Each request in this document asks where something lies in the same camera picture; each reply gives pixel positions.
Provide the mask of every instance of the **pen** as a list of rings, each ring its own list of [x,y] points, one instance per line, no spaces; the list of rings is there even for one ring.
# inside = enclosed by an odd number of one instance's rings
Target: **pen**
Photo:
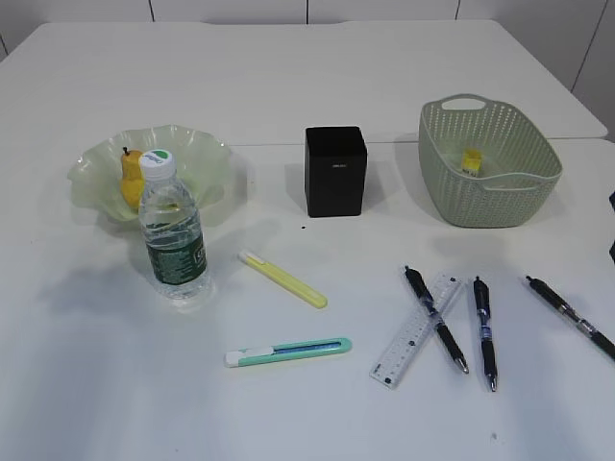
[[[580,317],[568,303],[562,300],[547,283],[540,279],[526,276],[529,286],[536,291],[547,303],[552,305],[560,314],[570,320],[577,329],[589,338],[596,346],[615,360],[615,345],[606,336],[598,331],[592,324]]]
[[[484,375],[487,376],[491,392],[498,387],[498,367],[496,367],[496,353],[493,350],[491,339],[491,308],[489,306],[489,287],[477,277],[474,280],[474,299],[477,302],[477,313],[480,319],[480,348],[482,349],[482,363]]]
[[[449,328],[444,323],[444,319],[442,319],[440,313],[433,306],[433,296],[425,285],[423,277],[421,277],[421,274],[418,271],[410,269],[406,266],[406,279],[410,283],[414,293],[416,293],[419,302],[427,310],[428,315],[433,321],[433,329],[438,333],[438,336],[440,336],[440,339],[449,352],[451,359],[457,364],[463,373],[467,375],[470,372],[468,371],[468,364],[465,361],[465,357],[463,356],[463,353],[461,353],[461,349],[451,335]]]

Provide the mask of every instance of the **green glass bowl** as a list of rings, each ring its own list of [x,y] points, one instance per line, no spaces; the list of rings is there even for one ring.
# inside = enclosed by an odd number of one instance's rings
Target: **green glass bowl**
[[[209,133],[177,125],[129,130],[85,151],[70,169],[73,205],[99,209],[117,221],[137,218],[120,191],[123,147],[170,151],[177,161],[177,176],[198,207],[222,200],[232,179],[231,150]]]

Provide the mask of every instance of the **ruler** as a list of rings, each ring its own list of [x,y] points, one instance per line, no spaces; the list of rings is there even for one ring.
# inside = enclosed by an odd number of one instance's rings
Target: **ruler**
[[[430,285],[434,307],[443,317],[453,305],[453,298],[459,292],[461,285],[459,278],[444,274],[436,277]],[[433,333],[433,319],[428,317],[425,308],[415,298],[412,313],[369,375],[389,389],[395,389],[402,380],[407,367]]]

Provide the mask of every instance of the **water bottle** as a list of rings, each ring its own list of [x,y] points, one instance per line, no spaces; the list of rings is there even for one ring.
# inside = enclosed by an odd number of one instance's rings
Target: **water bottle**
[[[184,183],[177,179],[170,152],[146,152],[139,164],[145,188],[138,219],[156,276],[156,289],[168,298],[190,298],[209,289],[199,210]]]

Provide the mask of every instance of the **green basket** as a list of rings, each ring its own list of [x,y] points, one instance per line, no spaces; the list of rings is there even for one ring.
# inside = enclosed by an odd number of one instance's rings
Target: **green basket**
[[[445,109],[475,100],[479,109]],[[482,153],[480,175],[461,172],[465,149]],[[509,228],[540,208],[561,176],[549,141],[507,103],[458,94],[423,106],[419,127],[421,171],[442,217],[463,228]]]

